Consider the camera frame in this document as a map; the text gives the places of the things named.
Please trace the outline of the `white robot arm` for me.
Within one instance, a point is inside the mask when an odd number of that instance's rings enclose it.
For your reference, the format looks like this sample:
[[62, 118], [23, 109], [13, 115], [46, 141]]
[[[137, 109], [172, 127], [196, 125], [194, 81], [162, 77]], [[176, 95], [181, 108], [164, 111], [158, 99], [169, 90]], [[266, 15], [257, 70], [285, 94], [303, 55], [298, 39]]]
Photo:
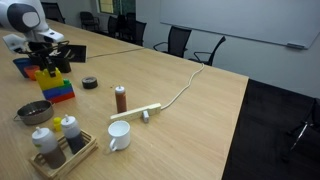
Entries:
[[23, 37], [15, 34], [3, 37], [11, 52], [40, 57], [49, 75], [56, 76], [49, 51], [63, 43], [64, 35], [48, 26], [40, 0], [0, 0], [0, 25], [23, 34]]

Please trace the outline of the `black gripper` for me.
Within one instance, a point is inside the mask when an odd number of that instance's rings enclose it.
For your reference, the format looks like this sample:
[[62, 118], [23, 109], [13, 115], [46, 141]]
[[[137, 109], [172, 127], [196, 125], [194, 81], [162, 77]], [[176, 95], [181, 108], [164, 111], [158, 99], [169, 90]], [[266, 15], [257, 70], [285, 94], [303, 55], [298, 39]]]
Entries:
[[27, 44], [27, 49], [24, 51], [30, 58], [38, 58], [41, 63], [47, 67], [49, 75], [55, 77], [56, 67], [54, 62], [50, 59], [50, 53], [54, 50], [59, 50], [62, 47], [69, 44], [68, 40], [58, 42], [58, 43], [49, 43], [49, 42], [29, 42]]

